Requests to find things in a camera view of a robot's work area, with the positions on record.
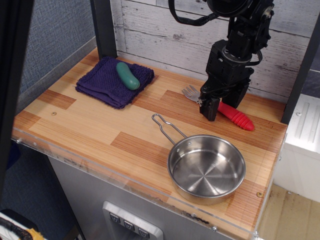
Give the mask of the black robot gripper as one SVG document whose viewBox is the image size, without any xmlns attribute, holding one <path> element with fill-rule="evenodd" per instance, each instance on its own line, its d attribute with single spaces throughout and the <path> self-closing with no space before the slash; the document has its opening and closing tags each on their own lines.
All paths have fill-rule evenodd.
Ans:
<svg viewBox="0 0 320 240">
<path fill-rule="evenodd" d="M 208 121 L 215 121 L 220 99 L 235 109 L 239 106 L 254 73 L 254 69 L 247 67 L 247 63 L 228 52 L 226 40 L 213 44 L 205 70 L 208 79 L 200 88 L 199 112 Z"/>
</svg>

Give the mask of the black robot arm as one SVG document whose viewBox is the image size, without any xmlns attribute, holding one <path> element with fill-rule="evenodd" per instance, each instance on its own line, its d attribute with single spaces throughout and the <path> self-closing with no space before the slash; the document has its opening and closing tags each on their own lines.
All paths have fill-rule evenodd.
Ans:
<svg viewBox="0 0 320 240">
<path fill-rule="evenodd" d="M 212 122 L 220 103 L 237 108 L 244 98 L 252 67 L 262 61 L 261 50 L 271 38 L 274 4 L 271 0 L 209 0 L 207 4 L 215 15 L 229 18 L 227 39 L 212 45 L 208 79 L 200 89 L 199 111 Z"/>
</svg>

